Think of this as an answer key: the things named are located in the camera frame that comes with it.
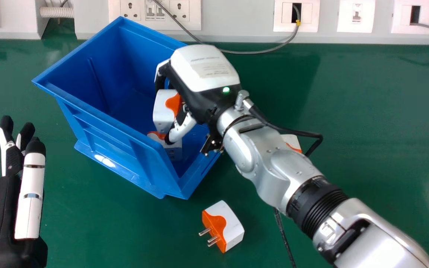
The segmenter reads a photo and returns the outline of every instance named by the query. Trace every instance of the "metal pin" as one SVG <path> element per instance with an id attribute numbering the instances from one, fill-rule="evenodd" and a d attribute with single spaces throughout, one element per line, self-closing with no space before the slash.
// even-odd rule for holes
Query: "metal pin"
<path id="1" fill-rule="evenodd" d="M 213 242 L 216 243 L 217 241 L 218 241 L 218 236 L 213 236 L 212 238 L 208 239 L 208 244 L 211 244 Z"/>
<path id="2" fill-rule="evenodd" d="M 205 234 L 207 234 L 209 231 L 211 231 L 210 228 L 206 228 L 205 230 L 201 231 L 198 233 L 199 236 L 204 236 Z"/>
<path id="3" fill-rule="evenodd" d="M 213 237 L 214 241 L 212 241 L 211 243 L 209 242 L 208 247 L 213 246 L 214 244 L 216 244 L 218 242 L 218 236 Z"/>

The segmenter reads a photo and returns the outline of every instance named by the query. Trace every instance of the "electrical plug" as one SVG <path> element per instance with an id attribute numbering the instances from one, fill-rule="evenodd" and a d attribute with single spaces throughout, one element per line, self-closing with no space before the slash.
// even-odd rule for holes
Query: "electrical plug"
<path id="1" fill-rule="evenodd" d="M 223 200 L 203 210 L 201 220 L 206 228 L 199 233 L 209 233 L 208 246 L 217 245 L 225 253 L 243 240 L 244 228 L 235 213 Z"/>

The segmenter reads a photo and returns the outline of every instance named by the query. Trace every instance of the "green table surface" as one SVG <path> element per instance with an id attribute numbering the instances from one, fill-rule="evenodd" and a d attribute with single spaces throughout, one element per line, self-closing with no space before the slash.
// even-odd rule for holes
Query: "green table surface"
<path id="1" fill-rule="evenodd" d="M 31 79 L 81 43 L 68 21 L 50 22 L 42 41 L 0 40 L 0 118 L 11 115 L 15 130 L 33 122 L 47 147 L 48 267 L 289 267 L 272 208 L 227 155 L 189 200 L 158 200 L 75 151 L 55 99 Z M 311 159 L 332 183 L 429 253 L 429 46 L 291 44 L 228 59 L 273 122 L 324 135 Z M 226 254 L 198 236 L 201 211 L 219 200 L 245 228 Z M 292 221 L 284 224 L 299 268 L 329 267 Z"/>

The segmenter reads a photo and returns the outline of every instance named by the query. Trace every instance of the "black rectangular opening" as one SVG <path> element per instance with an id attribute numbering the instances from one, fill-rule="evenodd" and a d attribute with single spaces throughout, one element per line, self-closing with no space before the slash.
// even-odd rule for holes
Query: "black rectangular opening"
<path id="1" fill-rule="evenodd" d="M 292 3 L 292 17 L 291 17 L 291 22 L 292 23 L 296 23 L 296 20 L 301 20 L 300 17 L 298 17 L 298 14 L 296 12 L 296 9 L 294 8 L 297 7 L 299 10 L 299 15 L 301 15 L 301 10 L 302 10 L 302 4 L 301 3 Z"/>
<path id="2" fill-rule="evenodd" d="M 418 23 L 419 19 L 420 19 L 420 6 L 412 6 L 410 23 Z"/>

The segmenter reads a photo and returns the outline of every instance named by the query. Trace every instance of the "black ribbed joint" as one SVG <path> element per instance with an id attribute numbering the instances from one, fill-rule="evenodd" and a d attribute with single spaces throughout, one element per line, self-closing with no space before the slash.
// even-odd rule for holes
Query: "black ribbed joint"
<path id="1" fill-rule="evenodd" d="M 299 187 L 289 200 L 286 211 L 299 228 L 312 239 L 329 213 L 347 199 L 342 190 L 327 182 L 323 176 L 319 176 Z"/>

